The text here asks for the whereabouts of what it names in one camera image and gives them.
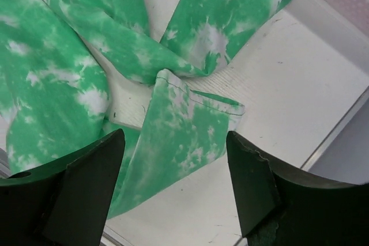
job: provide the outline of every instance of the metal edge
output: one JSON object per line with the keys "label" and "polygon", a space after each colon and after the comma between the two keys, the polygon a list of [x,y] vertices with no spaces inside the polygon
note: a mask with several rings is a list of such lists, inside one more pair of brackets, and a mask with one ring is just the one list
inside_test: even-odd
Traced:
{"label": "metal edge", "polygon": [[340,121],[335,125],[335,127],[328,133],[326,138],[318,145],[314,152],[309,156],[309,158],[301,166],[302,170],[309,171],[312,166],[318,161],[318,159],[324,154],[329,145],[335,140],[335,138],[342,132],[343,128],[350,122],[350,120],[357,114],[357,112],[362,108],[362,106],[369,99],[369,87],[360,95],[360,97],[355,101],[355,103],[350,107],[350,109],[345,113],[345,115],[340,119]]}
{"label": "metal edge", "polygon": [[107,225],[104,227],[101,243],[103,246],[110,246],[109,244],[104,244],[104,240],[107,240],[114,246],[134,246],[128,240],[124,239],[122,236],[110,229]]}
{"label": "metal edge", "polygon": [[0,161],[0,177],[8,178],[9,176],[10,176],[9,168],[6,166],[6,164],[3,164]]}
{"label": "metal edge", "polygon": [[240,237],[239,240],[237,240],[236,244],[233,246],[248,246],[247,239],[244,237]]}

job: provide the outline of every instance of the seam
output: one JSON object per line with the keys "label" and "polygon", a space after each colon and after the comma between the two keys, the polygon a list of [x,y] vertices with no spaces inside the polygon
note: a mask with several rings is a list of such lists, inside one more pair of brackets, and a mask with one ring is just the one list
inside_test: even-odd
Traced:
{"label": "seam", "polygon": [[156,77],[156,79],[162,79],[162,80],[164,80],[167,84],[169,84],[169,85],[171,85],[171,86],[174,86],[175,88],[178,88],[180,91],[182,91],[183,93],[185,93],[185,94],[189,97],[189,99],[190,99],[191,101],[196,102],[196,103],[198,103],[198,104],[200,104],[200,105],[203,105],[204,107],[207,107],[207,108],[213,109],[213,110],[218,111],[218,112],[226,113],[227,115],[238,115],[238,116],[240,116],[240,115],[244,115],[244,114],[245,114],[245,112],[243,112],[243,113],[230,113],[230,112],[227,112],[227,111],[219,111],[219,110],[218,110],[218,109],[216,109],[216,108],[213,108],[213,107],[211,107],[211,106],[207,106],[207,105],[205,105],[205,104],[203,104],[203,103],[201,103],[201,102],[199,102],[199,101],[196,101],[196,100],[192,99],[192,98],[190,97],[190,95],[189,95],[186,91],[184,91],[181,87],[176,86],[176,85],[174,85],[174,84],[170,83],[167,79],[165,79],[165,78],[163,78],[163,77]]}

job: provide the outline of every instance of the green tie-dye fabric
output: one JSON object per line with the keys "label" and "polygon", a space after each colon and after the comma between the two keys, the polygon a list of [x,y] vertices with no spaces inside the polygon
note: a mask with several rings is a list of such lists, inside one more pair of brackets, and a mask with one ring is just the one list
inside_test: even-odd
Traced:
{"label": "green tie-dye fabric", "polygon": [[[0,0],[0,113],[10,122],[13,173],[123,128],[112,217],[219,158],[243,106],[193,92],[177,76],[207,76],[229,64],[289,1],[180,0],[156,42],[143,0]],[[141,130],[106,118],[106,75],[81,38],[127,79],[154,85]]]}

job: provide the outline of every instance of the fabric fold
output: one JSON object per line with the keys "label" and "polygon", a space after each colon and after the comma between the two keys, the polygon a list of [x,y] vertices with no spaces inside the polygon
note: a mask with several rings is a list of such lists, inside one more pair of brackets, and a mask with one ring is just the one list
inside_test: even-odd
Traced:
{"label": "fabric fold", "polygon": [[[243,105],[194,92],[169,70],[160,71],[140,134],[123,128],[128,146],[119,176],[125,177],[117,182],[110,217],[223,156],[227,132],[243,114]],[[120,127],[107,123],[104,134]]]}

